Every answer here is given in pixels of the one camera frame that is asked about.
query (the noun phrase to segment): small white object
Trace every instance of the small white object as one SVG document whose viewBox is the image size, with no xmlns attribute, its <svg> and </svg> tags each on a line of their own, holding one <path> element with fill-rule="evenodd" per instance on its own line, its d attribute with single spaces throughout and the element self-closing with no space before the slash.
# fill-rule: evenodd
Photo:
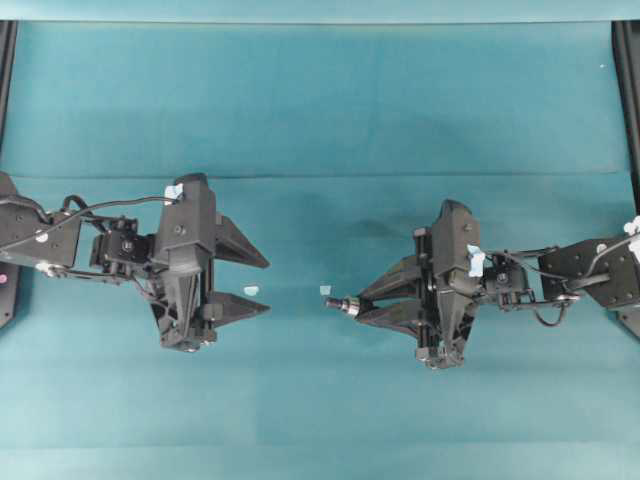
<svg viewBox="0 0 640 480">
<path fill-rule="evenodd" d="M 260 287 L 257 285 L 247 285 L 244 287 L 244 294 L 249 297 L 255 297 L 260 291 Z"/>
<path fill-rule="evenodd" d="M 632 222 L 625 223 L 624 231 L 629 236 L 640 233 L 640 216 L 634 218 Z M 640 262 L 640 239 L 629 243 L 629 250 L 635 255 L 636 260 Z"/>
<path fill-rule="evenodd" d="M 164 189 L 164 196 L 166 198 L 170 198 L 172 200 L 176 200 L 180 195 L 182 195 L 182 184 L 178 185 L 167 185 Z M 171 205 L 171 202 L 164 202 L 165 205 Z"/>
<path fill-rule="evenodd" d="M 42 235 L 38 235 L 36 237 L 36 242 L 44 243 L 49 240 L 49 234 L 43 233 Z"/>
<path fill-rule="evenodd" d="M 35 269 L 38 270 L 39 272 L 44 273 L 47 277 L 53 277 L 53 272 L 51 271 L 51 268 L 53 267 L 57 267 L 58 265 L 52 265 L 49 262 L 39 262 L 36 263 Z"/>
<path fill-rule="evenodd" d="M 487 258 L 487 254 L 475 245 L 467 245 L 467 251 L 469 252 L 471 261 L 469 276 L 482 277 L 482 275 L 484 275 L 484 261 Z"/>
</svg>

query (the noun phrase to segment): small object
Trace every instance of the small object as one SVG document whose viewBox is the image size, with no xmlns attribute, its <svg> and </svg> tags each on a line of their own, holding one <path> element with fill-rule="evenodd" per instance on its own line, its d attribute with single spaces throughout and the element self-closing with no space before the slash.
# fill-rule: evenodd
<svg viewBox="0 0 640 480">
<path fill-rule="evenodd" d="M 469 269 L 470 277 L 482 277 L 484 272 L 484 261 L 487 255 L 475 245 L 467 245 L 467 251 L 469 252 L 471 268 Z"/>
<path fill-rule="evenodd" d="M 257 285 L 247 285 L 246 287 L 244 287 L 244 294 L 248 295 L 249 297 L 255 297 L 259 291 L 260 287 L 258 287 Z"/>
<path fill-rule="evenodd" d="M 632 236 L 640 233 L 640 215 L 629 223 L 625 223 L 624 231 L 627 235 Z M 629 243 L 629 250 L 635 255 L 636 260 L 640 262 L 640 237 Z"/>
<path fill-rule="evenodd" d="M 327 298 L 325 305 L 328 308 L 334 308 L 342 310 L 347 315 L 357 317 L 360 313 L 360 299 L 357 297 L 345 297 L 345 298 Z"/>
<path fill-rule="evenodd" d="M 164 202 L 165 205 L 171 205 L 173 202 L 170 200 L 177 200 L 182 195 L 183 184 L 167 185 L 164 189 L 165 198 L 169 199 Z"/>
</svg>

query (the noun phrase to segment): bolt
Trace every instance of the bolt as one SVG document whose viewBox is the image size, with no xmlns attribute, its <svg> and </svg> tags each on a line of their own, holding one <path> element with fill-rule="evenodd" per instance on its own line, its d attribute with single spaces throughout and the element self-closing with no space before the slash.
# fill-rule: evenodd
<svg viewBox="0 0 640 480">
<path fill-rule="evenodd" d="M 127 253 L 133 252 L 133 242 L 131 240 L 123 240 L 122 250 Z"/>
</svg>

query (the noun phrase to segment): table surface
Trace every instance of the table surface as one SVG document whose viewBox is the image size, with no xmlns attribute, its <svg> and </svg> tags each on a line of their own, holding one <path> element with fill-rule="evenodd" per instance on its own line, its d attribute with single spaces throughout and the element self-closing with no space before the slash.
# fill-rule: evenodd
<svg viewBox="0 0 640 480">
<path fill-rule="evenodd" d="M 25 271 L 0 331 L 6 478 L 634 478 L 640 345 L 586 298 L 561 328 L 480 309 L 461 369 L 323 308 L 442 200 L 486 249 L 634 215 L 610 25 L 20 25 L 0 167 L 56 208 L 191 171 L 271 261 L 216 264 L 272 310 L 194 355 L 131 286 Z M 142 231 L 159 207 L 126 213 Z M 81 240 L 82 259 L 91 232 Z"/>
</svg>

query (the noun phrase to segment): wire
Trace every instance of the wire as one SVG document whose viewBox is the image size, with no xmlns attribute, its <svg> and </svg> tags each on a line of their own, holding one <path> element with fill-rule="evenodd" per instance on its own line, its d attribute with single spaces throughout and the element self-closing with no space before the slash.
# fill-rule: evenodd
<svg viewBox="0 0 640 480">
<path fill-rule="evenodd" d="M 591 274 L 593 273 L 593 271 L 596 268 L 596 265 L 602 259 L 602 257 L 607 255 L 608 253 L 613 252 L 617 248 L 620 248 L 623 245 L 626 245 L 627 243 L 631 243 L 632 241 L 634 241 L 634 240 L 636 240 L 638 238 L 640 238 L 640 232 L 639 233 L 634 233 L 633 235 L 629 235 L 628 237 L 623 238 L 619 242 L 614 243 L 613 245 L 605 248 L 603 251 L 598 253 L 595 257 L 593 257 L 593 259 L 591 259 L 591 263 L 589 264 L 589 268 L 587 269 L 587 272 L 584 274 L 584 277 L 590 277 L 591 276 Z"/>
<path fill-rule="evenodd" d="M 85 202 L 79 195 L 69 195 L 64 199 L 64 202 L 62 203 L 62 210 L 69 210 L 71 202 L 75 202 L 75 204 L 80 208 L 88 207 L 87 202 Z M 93 212 L 88 212 L 87 216 L 92 218 L 89 223 L 91 223 L 91 225 L 93 225 L 96 230 L 98 230 L 100 233 L 107 233 L 107 229 L 102 224 L 102 221 L 100 221 L 99 219 L 94 219 Z"/>
<path fill-rule="evenodd" d="M 553 328 L 553 327 L 557 327 L 558 325 L 560 325 L 562 323 L 562 321 L 564 320 L 564 317 L 566 316 L 567 313 L 567 306 L 565 304 L 563 304 L 560 307 L 560 313 L 558 314 L 558 319 L 551 323 L 551 322 L 547 322 L 544 318 L 542 318 L 542 315 L 540 315 L 540 313 L 538 312 L 537 308 L 533 309 L 533 316 L 536 318 L 536 320 L 538 320 L 538 322 L 540 322 L 540 324 L 544 325 L 545 327 L 549 327 L 549 328 Z"/>
<path fill-rule="evenodd" d="M 167 197 L 160 197 L 160 196 L 151 196 L 151 197 L 136 198 L 136 199 L 133 199 L 133 200 L 113 200 L 111 202 L 102 202 L 102 203 L 96 203 L 94 205 L 89 205 L 88 207 L 82 208 L 82 209 L 78 210 L 77 212 L 72 213 L 67 218 L 59 221 L 58 223 L 56 223 L 55 225 L 52 225 L 49 228 L 46 228 L 46 229 L 41 230 L 39 232 L 34 232 L 31 235 L 27 235 L 26 237 L 20 238 L 18 240 L 14 240 L 13 242 L 9 242 L 9 243 L 5 243 L 4 245 L 0 245 L 0 251 L 18 247 L 20 245 L 23 245 L 23 244 L 25 244 L 27 242 L 30 242 L 30 241 L 34 240 L 36 237 L 40 237 L 42 235 L 46 235 L 48 233 L 51 233 L 54 230 L 56 230 L 57 228 L 60 228 L 63 225 L 66 225 L 67 223 L 70 223 L 70 222 L 74 221 L 76 218 L 82 217 L 83 215 L 87 215 L 88 213 L 91 213 L 93 210 L 99 210 L 101 208 L 108 208 L 108 207 L 119 207 L 119 206 L 125 206 L 125 205 L 138 205 L 138 204 L 141 204 L 141 203 L 148 203 L 148 202 L 171 202 L 171 203 L 174 203 L 175 199 L 167 198 Z"/>
<path fill-rule="evenodd" d="M 565 277 L 564 275 L 556 275 L 555 273 L 549 273 L 549 272 L 544 272 L 536 267 L 534 267 L 533 265 L 530 265 L 529 263 L 525 262 L 524 260 L 522 260 L 521 258 L 517 257 L 516 255 L 512 255 L 511 253 L 507 252 L 507 251 L 490 251 L 487 252 L 488 255 L 491 255 L 492 257 L 495 255 L 499 255 L 502 257 L 506 257 L 510 260 L 513 260 L 514 262 L 516 262 L 519 265 L 522 265 L 525 268 L 528 268 L 529 270 L 532 270 L 536 273 L 538 273 L 539 275 L 542 275 L 544 277 L 549 277 L 549 278 L 555 278 L 558 280 L 571 280 L 571 278 L 569 277 Z"/>
</svg>

